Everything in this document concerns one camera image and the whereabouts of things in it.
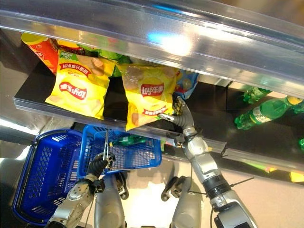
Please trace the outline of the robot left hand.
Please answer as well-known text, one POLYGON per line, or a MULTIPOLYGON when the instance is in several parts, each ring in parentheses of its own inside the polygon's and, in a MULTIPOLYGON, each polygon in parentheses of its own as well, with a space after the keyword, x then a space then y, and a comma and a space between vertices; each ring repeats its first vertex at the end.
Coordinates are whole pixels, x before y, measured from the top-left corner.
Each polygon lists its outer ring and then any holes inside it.
POLYGON ((90 162, 86 174, 99 178, 104 169, 106 167, 111 167, 114 161, 116 161, 116 158, 113 153, 110 153, 110 155, 105 158, 104 153, 99 153, 90 162))

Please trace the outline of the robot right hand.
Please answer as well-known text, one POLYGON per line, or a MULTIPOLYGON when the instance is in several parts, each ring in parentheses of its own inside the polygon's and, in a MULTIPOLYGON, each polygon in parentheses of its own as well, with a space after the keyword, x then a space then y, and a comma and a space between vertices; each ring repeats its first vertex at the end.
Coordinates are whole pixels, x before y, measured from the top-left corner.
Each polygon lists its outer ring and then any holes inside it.
POLYGON ((161 113, 157 116, 181 127, 185 136, 196 134, 194 120, 186 102, 180 96, 177 96, 173 107, 175 115, 161 113))

